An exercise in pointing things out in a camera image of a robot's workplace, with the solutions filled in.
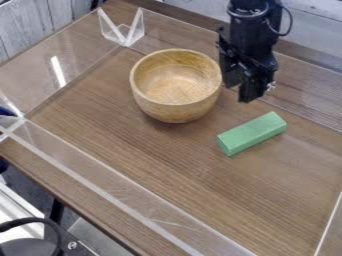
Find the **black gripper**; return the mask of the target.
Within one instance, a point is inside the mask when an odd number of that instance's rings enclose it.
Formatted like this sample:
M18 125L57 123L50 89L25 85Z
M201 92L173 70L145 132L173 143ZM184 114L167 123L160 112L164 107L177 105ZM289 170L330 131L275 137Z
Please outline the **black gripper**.
M275 85L272 47L279 38L279 9L228 8L227 14L229 26L216 30L221 78L227 88L241 82L239 101L248 103Z

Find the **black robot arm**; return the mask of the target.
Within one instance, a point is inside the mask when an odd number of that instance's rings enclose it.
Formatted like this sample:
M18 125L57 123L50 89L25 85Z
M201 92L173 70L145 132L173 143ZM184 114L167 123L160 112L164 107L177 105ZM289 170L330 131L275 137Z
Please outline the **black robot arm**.
M227 14L229 24L216 30L221 78L227 88L239 86L237 101L248 103L275 85L281 6L277 0L229 0Z

